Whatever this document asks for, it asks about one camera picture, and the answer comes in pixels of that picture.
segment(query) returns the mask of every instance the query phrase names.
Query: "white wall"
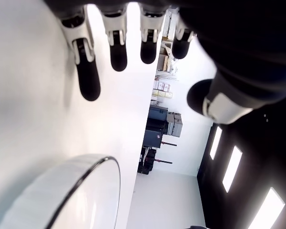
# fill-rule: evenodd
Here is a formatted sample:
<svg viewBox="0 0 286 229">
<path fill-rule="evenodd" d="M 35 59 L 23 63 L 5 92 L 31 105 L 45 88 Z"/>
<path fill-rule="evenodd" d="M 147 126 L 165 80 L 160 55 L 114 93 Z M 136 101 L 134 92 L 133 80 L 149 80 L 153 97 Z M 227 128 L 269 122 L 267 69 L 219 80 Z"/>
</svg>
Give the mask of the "white wall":
<svg viewBox="0 0 286 229">
<path fill-rule="evenodd" d="M 154 168 L 196 176 L 200 166 L 212 121 L 194 112 L 186 101 L 187 92 L 196 82 L 214 78 L 216 67 L 205 53 L 197 38 L 189 48 L 188 55 L 179 60 L 177 80 L 160 81 L 171 85 L 173 98 L 161 99 L 160 106 L 167 107 L 171 112 L 181 113 L 183 127 L 180 138 L 164 135 L 163 141 L 177 144 L 177 147 L 162 145 L 157 150 L 157 158 L 172 161 L 172 165 L 164 163 L 154 164 Z"/>
<path fill-rule="evenodd" d="M 153 169 L 138 174 L 127 229 L 205 226 L 197 178 Z"/>
<path fill-rule="evenodd" d="M 80 95 L 73 55 L 43 1 L 0 0 L 0 219 L 46 169 L 101 153 L 120 164 L 116 228 L 126 228 L 157 64 L 142 63 L 139 7 L 128 8 L 128 66 L 121 73 L 110 66 L 101 16 L 89 8 L 102 87 L 90 103 Z"/>
</svg>

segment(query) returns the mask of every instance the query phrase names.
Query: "cardboard box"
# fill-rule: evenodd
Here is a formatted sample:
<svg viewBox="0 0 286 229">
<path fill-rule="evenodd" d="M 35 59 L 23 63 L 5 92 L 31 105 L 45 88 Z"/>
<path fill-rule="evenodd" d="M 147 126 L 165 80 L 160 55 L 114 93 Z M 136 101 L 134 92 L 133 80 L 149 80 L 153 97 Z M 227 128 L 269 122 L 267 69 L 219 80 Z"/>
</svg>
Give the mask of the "cardboard box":
<svg viewBox="0 0 286 229">
<path fill-rule="evenodd" d="M 165 83 L 159 82 L 158 90 L 163 91 Z"/>
<path fill-rule="evenodd" d="M 165 97 L 171 99 L 173 97 L 173 93 L 172 92 L 165 92 Z"/>
<path fill-rule="evenodd" d="M 158 86 L 159 86 L 159 81 L 155 80 L 154 81 L 154 89 L 158 89 Z"/>
<path fill-rule="evenodd" d="M 158 100 L 158 97 L 157 97 L 156 95 L 152 95 L 151 100 L 153 100 L 153 101 L 157 101 L 157 100 Z"/>
<path fill-rule="evenodd" d="M 165 84 L 164 84 L 164 89 L 163 89 L 163 91 L 169 92 L 169 91 L 170 91 L 170 85 L 167 84 L 167 83 L 165 83 Z"/>
<path fill-rule="evenodd" d="M 166 92 L 159 91 L 159 92 L 158 92 L 158 96 L 160 96 L 160 97 L 165 97 L 165 93 L 166 93 Z"/>
<path fill-rule="evenodd" d="M 156 89 L 153 89 L 153 94 L 152 95 L 158 95 L 158 90 L 156 90 Z"/>
</svg>

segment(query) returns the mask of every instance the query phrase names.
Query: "black rim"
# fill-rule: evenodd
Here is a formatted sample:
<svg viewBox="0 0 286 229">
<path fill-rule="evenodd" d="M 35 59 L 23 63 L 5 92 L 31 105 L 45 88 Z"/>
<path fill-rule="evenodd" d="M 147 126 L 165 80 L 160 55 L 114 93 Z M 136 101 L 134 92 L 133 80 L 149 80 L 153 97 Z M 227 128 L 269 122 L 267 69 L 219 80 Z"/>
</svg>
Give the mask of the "black rim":
<svg viewBox="0 0 286 229">
<path fill-rule="evenodd" d="M 103 162 L 108 161 L 108 160 L 114 160 L 118 166 L 119 169 L 119 176 L 120 176 L 120 190 L 119 190 L 119 203 L 118 203 L 118 209 L 119 209 L 119 204 L 120 204 L 120 192 L 121 192 L 121 173 L 120 173 L 120 167 L 119 167 L 119 163 L 117 162 L 117 160 L 112 157 L 112 156 L 107 156 L 102 158 L 101 160 L 97 161 L 95 164 L 93 164 L 73 185 L 73 187 L 69 190 L 69 192 L 67 193 L 67 195 L 65 196 L 65 198 L 62 200 L 62 202 L 60 203 L 60 205 L 58 206 L 58 208 L 56 209 L 56 211 L 54 212 L 51 220 L 49 221 L 48 225 L 46 226 L 46 229 L 51 229 L 51 227 L 53 226 L 53 224 L 55 223 L 55 220 L 57 219 L 57 217 L 59 216 L 61 210 L 63 209 L 63 207 L 65 206 L 65 204 L 68 202 L 68 200 L 70 199 L 70 197 L 74 194 L 74 192 L 77 190 L 77 188 L 83 183 L 83 181 L 90 175 L 90 173 L 96 169 L 99 165 L 101 165 Z"/>
</svg>

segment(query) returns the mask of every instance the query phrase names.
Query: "gray box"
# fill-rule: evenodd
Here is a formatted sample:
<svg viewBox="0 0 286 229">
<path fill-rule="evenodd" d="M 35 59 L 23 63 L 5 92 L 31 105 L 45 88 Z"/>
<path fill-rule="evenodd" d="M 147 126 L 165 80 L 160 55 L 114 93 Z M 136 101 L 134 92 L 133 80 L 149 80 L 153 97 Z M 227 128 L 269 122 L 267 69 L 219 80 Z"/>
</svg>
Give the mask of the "gray box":
<svg viewBox="0 0 286 229">
<path fill-rule="evenodd" d="M 182 125 L 181 114 L 174 113 L 174 127 L 172 136 L 180 137 Z"/>
<path fill-rule="evenodd" d="M 168 122 L 167 134 L 172 135 L 174 124 L 175 124 L 174 114 L 172 112 L 167 113 L 166 121 Z"/>
</svg>

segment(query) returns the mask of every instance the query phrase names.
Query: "ceiling light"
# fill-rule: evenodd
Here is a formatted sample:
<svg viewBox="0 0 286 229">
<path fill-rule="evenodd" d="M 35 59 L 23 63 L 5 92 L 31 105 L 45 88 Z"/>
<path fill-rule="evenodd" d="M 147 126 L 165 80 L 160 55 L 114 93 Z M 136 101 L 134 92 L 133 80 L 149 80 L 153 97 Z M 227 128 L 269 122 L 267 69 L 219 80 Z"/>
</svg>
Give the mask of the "ceiling light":
<svg viewBox="0 0 286 229">
<path fill-rule="evenodd" d="M 284 206 L 285 203 L 281 197 L 273 188 L 270 188 L 266 199 L 252 221 L 249 229 L 270 229 Z"/>
<path fill-rule="evenodd" d="M 221 133 L 222 133 L 222 129 L 218 127 L 216 129 L 214 141 L 213 141 L 212 148 L 211 148 L 211 151 L 210 151 L 210 156 L 211 156 L 212 160 L 214 160 L 214 157 L 215 157 L 215 154 L 216 154 L 216 151 L 217 151 L 217 147 L 218 147 L 218 144 L 219 144 Z"/>
<path fill-rule="evenodd" d="M 234 146 L 233 152 L 232 152 L 232 156 L 230 158 L 230 162 L 227 168 L 227 171 L 225 173 L 225 177 L 223 179 L 223 185 L 225 187 L 226 192 L 229 191 L 230 186 L 233 182 L 235 173 L 237 171 L 237 167 L 239 165 L 240 162 L 240 158 L 242 157 L 242 152 L 240 152 L 240 150 Z"/>
</svg>

